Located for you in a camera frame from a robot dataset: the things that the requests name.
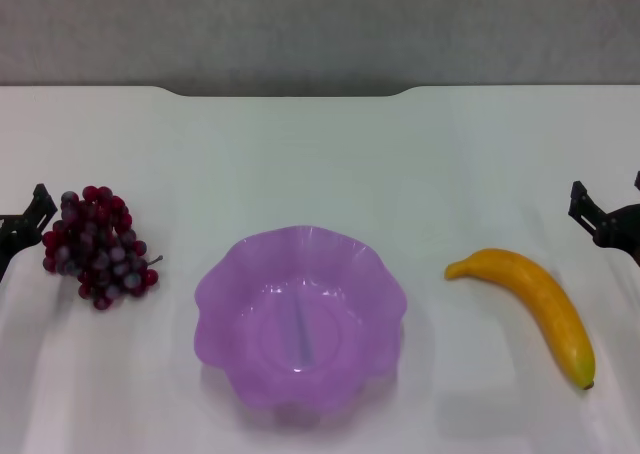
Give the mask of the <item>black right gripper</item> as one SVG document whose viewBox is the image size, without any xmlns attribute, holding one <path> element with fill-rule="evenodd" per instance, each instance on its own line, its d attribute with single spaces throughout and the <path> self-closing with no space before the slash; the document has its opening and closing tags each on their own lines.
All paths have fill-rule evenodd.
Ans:
<svg viewBox="0 0 640 454">
<path fill-rule="evenodd" d="M 640 172 L 634 186 L 640 190 Z M 628 205 L 609 213 L 602 211 L 580 181 L 574 181 L 568 214 L 600 248 L 617 249 L 639 264 L 639 205 Z"/>
</svg>

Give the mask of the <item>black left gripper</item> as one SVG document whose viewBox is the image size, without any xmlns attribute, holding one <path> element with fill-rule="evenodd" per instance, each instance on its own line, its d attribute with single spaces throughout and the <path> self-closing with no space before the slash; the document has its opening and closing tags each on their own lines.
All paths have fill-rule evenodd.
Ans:
<svg viewBox="0 0 640 454">
<path fill-rule="evenodd" d="M 1 278 L 4 277 L 13 257 L 21 250 L 20 241 L 25 247 L 40 243 L 44 230 L 53 217 L 54 200 L 42 183 L 34 188 L 33 199 L 22 216 L 1 217 Z"/>
</svg>

